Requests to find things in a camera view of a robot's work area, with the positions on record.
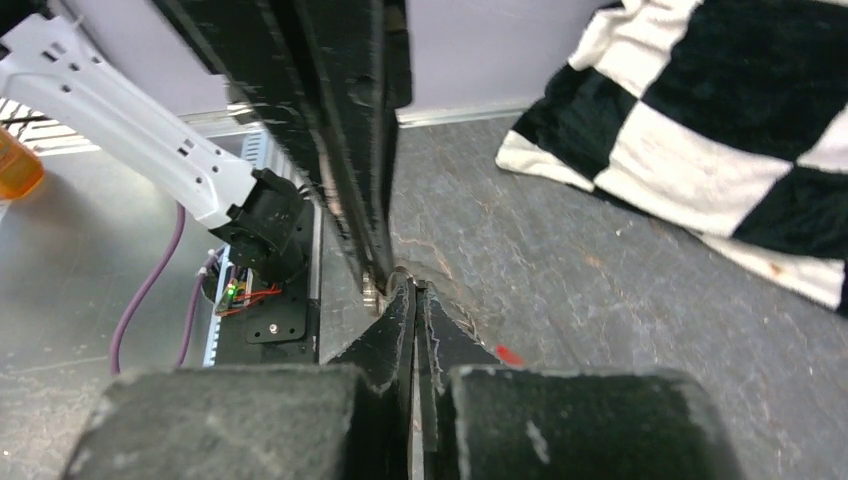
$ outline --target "gray concrete floor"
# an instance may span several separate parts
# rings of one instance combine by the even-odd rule
[[[510,124],[403,132],[392,212],[401,263],[488,344],[531,364],[690,372],[752,479],[848,478],[848,323],[676,228],[500,172],[494,154]],[[48,183],[0,224],[0,478],[9,480],[53,478],[62,465],[109,381],[112,329],[174,218],[170,199],[102,153],[45,163]],[[189,226],[127,332],[126,367],[170,365],[193,275],[216,244]],[[332,240],[323,297],[327,358],[370,321]],[[195,333],[205,339],[202,322]]]
[[[487,344],[533,365],[691,373],[751,479],[848,478],[848,322],[678,228],[499,171],[512,121],[403,132],[391,217],[400,262]],[[326,245],[323,325],[338,332],[322,335],[336,344],[367,320],[339,291],[346,272]]]

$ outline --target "black metal bracket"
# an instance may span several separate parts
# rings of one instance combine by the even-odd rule
[[[313,220],[314,207],[304,202],[289,242],[298,251],[312,251]],[[308,267],[314,261],[304,263]],[[309,298],[309,269],[282,290],[221,319],[215,365],[318,362],[320,301]]]
[[[232,219],[209,232],[230,244],[230,261],[247,267],[263,281],[290,283],[306,270],[303,249],[291,241],[309,204],[292,182],[269,169],[254,170],[256,185],[241,207],[230,207]]]

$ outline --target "black plastic part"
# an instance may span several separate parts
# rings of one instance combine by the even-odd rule
[[[267,282],[288,283],[307,269],[307,258],[290,239],[308,202],[297,187],[269,169],[254,170],[256,185],[232,220],[210,233],[230,244],[230,261]]]
[[[313,218],[314,207],[306,203],[291,239],[304,252],[311,251]],[[307,265],[314,260],[308,259]],[[278,296],[222,318],[215,365],[317,363],[321,308],[319,300],[309,298],[308,275],[307,269]],[[287,335],[270,337],[272,323]]]
[[[656,369],[461,367],[439,404],[436,478],[743,478],[707,393]]]
[[[259,300],[258,305],[234,315],[245,322],[247,343],[278,343],[298,340],[306,335],[309,276],[304,273],[290,282],[283,292]]]

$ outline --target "orange object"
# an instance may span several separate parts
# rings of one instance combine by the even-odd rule
[[[44,166],[32,150],[0,127],[0,199],[31,192],[44,179]]]

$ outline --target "white robotic arm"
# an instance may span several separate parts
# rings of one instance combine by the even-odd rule
[[[112,68],[67,19],[0,1],[0,96],[76,130],[164,189],[230,244],[237,265],[270,282],[303,271],[306,257],[290,239],[306,201],[294,184],[200,136]]]
[[[67,19],[32,14],[0,37],[0,97],[74,129],[151,180],[208,229],[256,185],[251,165],[203,138],[112,68]]]

